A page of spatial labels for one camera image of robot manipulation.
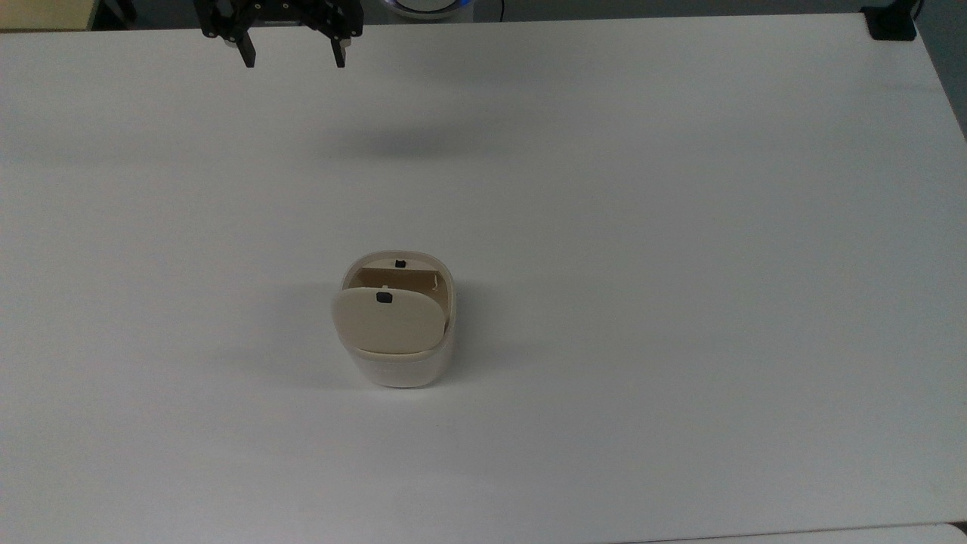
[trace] plastic container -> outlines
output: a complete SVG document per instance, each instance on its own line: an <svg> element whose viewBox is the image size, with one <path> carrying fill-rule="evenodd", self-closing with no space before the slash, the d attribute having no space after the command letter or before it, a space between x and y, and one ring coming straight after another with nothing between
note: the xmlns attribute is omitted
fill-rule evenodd
<svg viewBox="0 0 967 544"><path fill-rule="evenodd" d="M369 254L342 278L333 321L350 357L374 383L427 385L443 374L454 352L454 279L426 254Z"/></svg>

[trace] beige lid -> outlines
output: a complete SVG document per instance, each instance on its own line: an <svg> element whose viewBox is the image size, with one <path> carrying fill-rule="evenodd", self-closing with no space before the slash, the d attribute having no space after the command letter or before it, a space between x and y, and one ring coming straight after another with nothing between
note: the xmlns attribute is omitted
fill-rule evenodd
<svg viewBox="0 0 967 544"><path fill-rule="evenodd" d="M373 353L417 353L443 339L447 317L425 294L388 287L340 291L333 319L343 342Z"/></svg>

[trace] white tabletop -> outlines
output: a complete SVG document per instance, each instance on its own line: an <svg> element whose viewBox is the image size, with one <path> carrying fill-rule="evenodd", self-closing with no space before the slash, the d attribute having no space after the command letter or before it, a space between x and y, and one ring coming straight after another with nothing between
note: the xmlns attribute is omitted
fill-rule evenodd
<svg viewBox="0 0 967 544"><path fill-rule="evenodd" d="M586 543L967 518L967 145L861 15L0 36L0 535ZM454 273L382 389L329 300Z"/></svg>

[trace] open lid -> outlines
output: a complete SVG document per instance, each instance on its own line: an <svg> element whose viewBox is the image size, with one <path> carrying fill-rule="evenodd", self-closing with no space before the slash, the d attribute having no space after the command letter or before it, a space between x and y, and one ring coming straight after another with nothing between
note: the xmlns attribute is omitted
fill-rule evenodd
<svg viewBox="0 0 967 544"><path fill-rule="evenodd" d="M425 294L388 287L354 287L333 301L343 342L374 353L417 353L443 340L447 317Z"/></svg>

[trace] floor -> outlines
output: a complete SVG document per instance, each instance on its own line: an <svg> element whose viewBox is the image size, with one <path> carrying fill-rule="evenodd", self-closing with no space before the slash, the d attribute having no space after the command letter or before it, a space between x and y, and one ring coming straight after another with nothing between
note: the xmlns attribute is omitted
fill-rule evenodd
<svg viewBox="0 0 967 544"><path fill-rule="evenodd" d="M108 5L116 0L104 0ZM136 28L197 26L192 0L132 0L138 12ZM389 22L380 0L361 0L367 24ZM561 20L697 15L774 15L857 12L864 5L887 0L504 0L504 20ZM924 0L918 26L947 91L951 106L967 135L967 2ZM501 0L478 0L475 20L495 21Z"/></svg>

